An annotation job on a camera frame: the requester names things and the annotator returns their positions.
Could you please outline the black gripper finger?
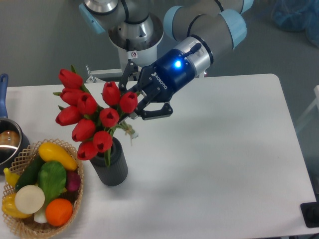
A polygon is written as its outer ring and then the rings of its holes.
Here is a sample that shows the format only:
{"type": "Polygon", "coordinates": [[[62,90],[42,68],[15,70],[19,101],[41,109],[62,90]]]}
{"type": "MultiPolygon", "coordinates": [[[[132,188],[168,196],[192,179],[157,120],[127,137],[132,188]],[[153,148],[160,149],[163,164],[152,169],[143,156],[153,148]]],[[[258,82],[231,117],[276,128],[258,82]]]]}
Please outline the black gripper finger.
{"type": "Polygon", "coordinates": [[[137,64],[132,61],[131,59],[128,60],[128,63],[124,69],[124,72],[121,76],[121,79],[118,83],[118,87],[120,91],[126,91],[127,90],[127,83],[129,81],[129,77],[134,75],[135,73],[137,73],[138,70],[138,66],[137,64]]]}
{"type": "Polygon", "coordinates": [[[154,101],[154,99],[160,95],[160,92],[152,92],[148,95],[146,95],[136,106],[135,110],[129,114],[129,118],[136,119],[138,117],[141,117],[143,120],[153,120],[153,119],[159,119],[164,117],[169,117],[173,113],[173,109],[170,106],[170,103],[168,101],[164,101],[164,104],[161,109],[159,110],[152,110],[147,111],[145,108],[150,103],[157,103],[157,101],[154,101]]]}

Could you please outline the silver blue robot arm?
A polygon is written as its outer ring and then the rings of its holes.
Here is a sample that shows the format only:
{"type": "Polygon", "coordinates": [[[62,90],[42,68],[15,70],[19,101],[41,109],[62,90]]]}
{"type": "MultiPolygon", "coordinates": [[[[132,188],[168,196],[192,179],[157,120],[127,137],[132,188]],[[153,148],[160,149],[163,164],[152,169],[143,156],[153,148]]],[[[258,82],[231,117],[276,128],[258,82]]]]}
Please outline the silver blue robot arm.
{"type": "Polygon", "coordinates": [[[202,76],[247,34],[242,14],[250,0],[201,0],[192,6],[173,6],[160,20],[146,0],[84,0],[79,10],[96,33],[107,32],[121,63],[119,89],[137,77],[131,92],[143,98],[125,118],[168,117],[173,95],[202,76]]]}

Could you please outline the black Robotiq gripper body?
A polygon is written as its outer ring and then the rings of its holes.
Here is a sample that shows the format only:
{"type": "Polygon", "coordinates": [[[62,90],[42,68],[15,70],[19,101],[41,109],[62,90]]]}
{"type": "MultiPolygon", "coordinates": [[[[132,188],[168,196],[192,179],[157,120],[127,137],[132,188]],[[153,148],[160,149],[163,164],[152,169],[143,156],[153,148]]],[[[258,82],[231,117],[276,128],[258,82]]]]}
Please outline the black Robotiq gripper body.
{"type": "Polygon", "coordinates": [[[170,101],[177,91],[193,80],[193,65],[189,58],[192,54],[192,51],[170,50],[151,65],[143,67],[138,82],[129,91],[143,91],[147,96],[154,93],[150,103],[170,101]]]}

